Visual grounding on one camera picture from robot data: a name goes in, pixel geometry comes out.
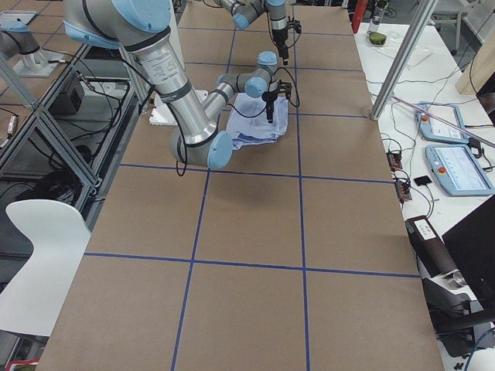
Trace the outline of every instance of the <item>white desk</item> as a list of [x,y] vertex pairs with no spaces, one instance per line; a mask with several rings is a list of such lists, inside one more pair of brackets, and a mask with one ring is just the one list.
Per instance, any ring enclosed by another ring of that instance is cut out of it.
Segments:
[[[371,44],[369,43],[366,34],[367,26],[368,24],[361,25],[359,32],[355,35],[355,40],[361,63],[363,64],[363,69],[366,73],[368,89],[372,94],[378,94],[381,84],[373,82],[384,81],[393,59],[371,48]],[[379,31],[385,34],[393,31],[405,35],[407,29],[408,26],[405,25],[382,24]],[[435,81],[447,77],[456,70],[457,65],[454,59],[451,57],[449,50],[433,26],[427,26],[425,28],[418,44],[430,48],[432,50],[432,55],[426,57],[415,67],[411,69],[406,68],[401,75],[399,82],[403,80]],[[474,96],[463,96],[457,92],[455,83],[460,76],[461,72],[457,71],[447,81],[441,80],[436,83],[399,83],[394,89],[394,94],[411,103],[418,103],[422,100],[433,101],[435,99],[435,102],[438,103],[458,104],[472,100]],[[460,104],[459,108],[466,125],[491,124],[490,119],[478,100]],[[415,123],[413,110],[407,108],[403,104],[395,104],[393,109],[396,128],[414,138],[418,132],[418,125]],[[401,143],[402,148],[412,147],[412,140],[394,129],[394,123],[391,119],[391,104],[386,106],[384,113],[381,115],[378,122],[381,132],[390,135],[390,138]],[[478,128],[473,129],[473,132],[485,139],[495,141],[495,128]],[[422,139],[421,135],[418,135],[414,154],[412,154],[411,150],[403,151],[402,164],[405,167],[406,172],[411,176],[411,179],[421,175],[428,175],[433,180],[433,184],[429,185],[429,188],[432,191],[434,199],[439,199],[439,201],[435,202],[435,210],[429,220],[441,236],[465,215],[469,214],[485,201],[486,197],[448,197],[438,186],[438,183],[431,174],[429,165],[425,160],[425,147],[430,144],[433,144],[433,142],[425,141]],[[388,148],[388,141],[384,142],[384,147]],[[397,149],[398,147],[392,143],[391,148]],[[495,150],[485,145],[483,148],[485,148],[488,159],[495,163]],[[482,166],[488,166],[484,160],[480,159],[480,161]],[[488,178],[495,184],[495,172],[488,173]],[[422,188],[421,191],[429,197],[425,187],[420,188]],[[412,218],[413,216],[425,215],[428,211],[428,203],[422,196],[414,190],[411,195],[413,200],[405,203],[402,210],[404,220]],[[464,362],[466,364],[466,360],[463,360],[460,357],[457,359],[449,357],[441,343],[439,343],[439,347],[441,349],[445,370],[451,370],[458,362]],[[493,365],[495,365],[495,349],[486,349],[476,352],[473,361],[469,365],[469,371],[488,371],[489,369],[493,369]]]

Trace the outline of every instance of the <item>light blue cloth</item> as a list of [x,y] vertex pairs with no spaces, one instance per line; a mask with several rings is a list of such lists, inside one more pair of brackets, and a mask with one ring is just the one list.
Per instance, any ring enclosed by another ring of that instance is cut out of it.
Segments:
[[[251,98],[247,94],[237,95],[234,106],[246,116],[259,113],[266,103],[261,98]],[[270,124],[263,112],[255,118],[242,117],[235,110],[230,112],[227,133],[232,137],[233,149],[243,145],[261,145],[276,142],[287,131],[288,101],[279,97],[274,103],[273,122]]]

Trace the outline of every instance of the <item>cardboard sheet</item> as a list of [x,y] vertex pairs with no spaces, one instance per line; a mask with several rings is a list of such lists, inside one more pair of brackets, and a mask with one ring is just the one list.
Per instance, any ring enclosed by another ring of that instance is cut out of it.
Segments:
[[[180,178],[142,117],[37,370],[442,370],[347,11],[288,13],[287,134]],[[201,89],[273,49],[200,2],[179,31]]]

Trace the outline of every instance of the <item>black cable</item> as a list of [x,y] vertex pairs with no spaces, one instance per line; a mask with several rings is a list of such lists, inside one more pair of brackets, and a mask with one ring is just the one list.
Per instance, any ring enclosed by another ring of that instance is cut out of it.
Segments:
[[[43,48],[43,49],[46,50],[46,51],[48,51],[48,52],[60,53],[60,54],[63,54],[65,56],[71,56],[71,57],[75,58],[78,62],[80,62],[88,70],[88,72],[93,76],[93,78],[96,79],[96,75],[93,73],[93,71],[90,69],[90,67],[88,67],[87,64],[79,56],[75,56],[75,55],[70,54],[70,53],[67,53],[67,52],[60,52],[60,51],[57,51],[57,50],[51,50],[51,49],[47,49],[47,48]],[[104,88],[103,88],[103,84],[102,83],[100,83],[100,87],[101,87],[101,90],[104,91]],[[113,116],[114,115],[114,109],[111,106],[110,100],[108,99],[110,96],[105,95],[105,97],[107,99],[108,105],[110,106],[110,111],[111,111],[111,114]]]
[[5,196],[5,194],[6,194],[9,190],[11,190],[12,188],[14,188],[14,187],[16,187],[16,186],[25,186],[25,187],[27,187],[27,188],[29,188],[29,189],[31,189],[31,190],[33,190],[33,189],[34,189],[34,187],[33,187],[32,185],[28,184],[28,183],[16,183],[16,184],[12,184],[11,186],[7,187],[7,189],[6,189],[5,191],[3,191],[3,192],[2,192],[2,194],[0,194],[0,199],[1,199],[3,196]]
[[58,161],[56,161],[55,159],[53,159],[53,153],[51,155],[48,155],[47,153],[45,153],[40,147],[38,147],[38,145],[36,145],[36,143],[31,138],[28,139],[28,142],[31,143],[31,145],[34,147],[34,149],[36,149],[41,155],[43,155],[44,157],[48,158],[49,163],[50,163],[50,161],[52,161],[59,168],[63,168],[64,167],[63,164],[61,164]]
[[255,114],[254,116],[247,116],[246,114],[243,114],[242,112],[240,112],[233,104],[227,103],[226,105],[232,107],[234,109],[234,111],[236,111],[240,116],[245,117],[245,118],[258,117],[260,114],[265,112],[265,109],[266,109],[266,105],[265,105],[265,107],[261,111],[259,111],[257,114]]
[[489,330],[487,330],[485,333],[483,333],[479,338],[478,340],[476,341],[476,343],[474,344],[474,347],[473,349],[471,350],[471,354],[469,355],[469,358],[467,359],[467,362],[466,362],[466,367],[464,368],[464,371],[468,371],[468,368],[469,368],[469,365],[471,364],[471,360],[473,359],[473,355],[475,353],[476,350],[478,350],[478,347],[480,346],[480,343],[483,341],[483,339],[485,339],[491,332],[495,332],[495,327],[492,327],[490,328]]
[[430,202],[428,197],[426,197],[423,192],[419,191],[418,189],[416,189],[413,186],[411,186],[411,189],[414,189],[417,193],[419,193],[426,200],[426,202],[428,203],[428,212],[426,213],[426,215],[427,215],[427,217],[428,217],[428,215],[431,215],[432,214],[431,210],[433,210],[433,207],[432,207],[432,203]]
[[203,0],[203,4],[206,5],[207,7],[209,8],[214,8],[214,9],[220,9],[220,8],[223,8],[223,6],[219,6],[219,5],[210,5],[206,2],[206,0]]
[[[172,105],[169,106],[169,109],[170,109],[170,113],[172,114],[174,120],[176,121],[177,123],[177,127],[179,128],[179,131],[180,131],[180,137],[182,138],[183,140],[183,146],[184,146],[184,167],[182,169],[182,171],[179,170],[179,162],[176,161],[176,173],[178,176],[184,176],[184,174],[186,174],[186,170],[187,170],[187,163],[189,161],[189,159],[187,158],[187,143],[186,143],[186,136],[184,135],[184,131],[183,131],[183,128],[182,126],[180,126],[180,123],[179,123],[179,119],[177,118],[177,114],[176,112],[174,111],[174,108],[172,107]],[[180,153],[180,148],[179,150],[177,151],[177,154],[179,155],[179,157],[182,158],[181,156],[181,153]]]
[[0,107],[0,110],[5,111],[5,112],[9,112],[10,114],[13,114],[14,116],[19,117],[19,115],[16,112],[12,112],[11,110],[7,110],[6,108]]
[[489,165],[486,168],[483,168],[483,170],[485,172],[492,172],[493,171],[493,168],[495,168],[495,166],[492,165],[492,163],[490,162],[490,160],[488,159],[488,157],[485,155],[485,148],[482,148],[481,149],[481,155],[486,160],[486,162],[488,162],[488,165]]
[[292,84],[294,85],[294,90],[295,90],[295,104],[291,102],[291,100],[289,99],[288,102],[294,107],[294,108],[298,108],[300,105],[301,105],[301,101],[299,99],[299,89],[297,87],[297,84],[295,83],[295,79],[294,79],[294,76],[290,73],[290,71],[285,68],[285,67],[279,67],[277,68],[277,70],[275,70],[275,74],[279,71],[279,70],[282,70],[282,71],[285,71],[288,76],[291,78],[292,80]]

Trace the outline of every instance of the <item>white object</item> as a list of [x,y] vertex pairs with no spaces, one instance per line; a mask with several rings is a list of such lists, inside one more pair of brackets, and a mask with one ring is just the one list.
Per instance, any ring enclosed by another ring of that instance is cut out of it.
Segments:
[[14,66],[14,71],[20,77],[48,77],[58,67],[59,63],[48,63],[50,60],[62,60],[62,53],[49,52],[39,49],[27,56],[21,56],[21,60]]
[[[208,92],[206,90],[195,90],[195,92],[200,99],[200,102],[203,102],[208,97]],[[155,95],[155,108],[153,108],[149,123],[151,125],[177,125],[176,119],[173,118],[170,109],[162,102],[158,95]]]
[[[428,112],[431,112],[435,116],[438,116],[440,118],[443,118],[444,120],[447,120],[448,122],[456,123],[457,122],[457,116],[455,114],[454,108],[450,106],[439,106],[436,104],[432,104],[430,108],[428,109]],[[461,132],[459,130],[456,130],[454,128],[451,128],[448,125],[445,125],[441,121],[438,121],[437,119],[430,117],[429,119],[430,125],[432,127],[432,133],[434,135],[437,135],[439,137],[445,137],[445,138],[454,138],[454,139],[460,139],[461,138]]]
[[[383,46],[372,46],[371,48],[379,53],[389,56],[390,58],[395,58],[399,48],[401,47],[402,41],[404,41],[404,37],[396,32],[388,32],[386,35],[387,40]],[[415,67],[424,58],[431,54],[432,50],[430,48],[419,44],[416,45],[411,53],[411,56],[409,57],[408,68]]]
[[[238,94],[234,104],[244,116],[255,116],[265,105],[261,98],[251,98],[245,93]],[[234,150],[237,150],[243,145],[261,145],[277,141],[278,137],[287,131],[287,123],[288,100],[279,97],[274,103],[272,123],[268,122],[265,112],[257,117],[243,117],[232,110],[226,131],[232,137]]]
[[0,294],[0,329],[50,336],[90,231],[76,209],[58,201],[18,201],[6,212],[34,251]]

